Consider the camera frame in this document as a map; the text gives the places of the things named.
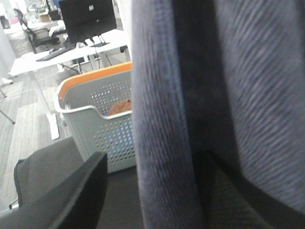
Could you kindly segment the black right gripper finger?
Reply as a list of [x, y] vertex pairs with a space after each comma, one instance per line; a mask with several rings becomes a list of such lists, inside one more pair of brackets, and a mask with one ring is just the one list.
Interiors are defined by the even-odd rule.
[[107, 192], [107, 155], [94, 153], [34, 202], [0, 218], [2, 229], [95, 229]]

